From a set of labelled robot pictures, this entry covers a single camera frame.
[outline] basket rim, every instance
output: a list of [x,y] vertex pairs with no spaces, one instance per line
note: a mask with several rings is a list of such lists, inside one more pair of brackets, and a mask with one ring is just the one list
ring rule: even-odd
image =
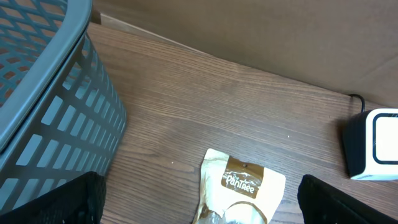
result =
[[6,148],[85,33],[92,3],[92,0],[68,0],[61,27],[0,109],[0,152]]

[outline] gray plastic laundry basket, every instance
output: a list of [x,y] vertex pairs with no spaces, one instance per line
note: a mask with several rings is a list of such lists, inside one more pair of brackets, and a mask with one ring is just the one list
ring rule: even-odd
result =
[[105,175],[126,110],[88,37],[91,0],[0,0],[0,214]]

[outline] printed label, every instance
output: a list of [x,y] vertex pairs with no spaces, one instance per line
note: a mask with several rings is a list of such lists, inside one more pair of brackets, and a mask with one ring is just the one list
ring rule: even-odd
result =
[[263,167],[242,162],[230,156],[221,184],[237,193],[256,198],[263,177]]

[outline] white device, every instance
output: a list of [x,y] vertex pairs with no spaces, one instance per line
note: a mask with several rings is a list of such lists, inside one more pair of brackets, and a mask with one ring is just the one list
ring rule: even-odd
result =
[[343,146],[351,179],[398,179],[398,109],[352,117],[343,131]]

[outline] wood grain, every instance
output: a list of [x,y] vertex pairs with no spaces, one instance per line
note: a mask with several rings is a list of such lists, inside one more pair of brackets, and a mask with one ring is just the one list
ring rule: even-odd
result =
[[192,222],[209,147],[286,176],[271,223],[303,223],[304,174],[398,218],[397,182],[353,181],[345,172],[338,131],[359,100],[95,24],[89,35],[128,116],[103,223]]

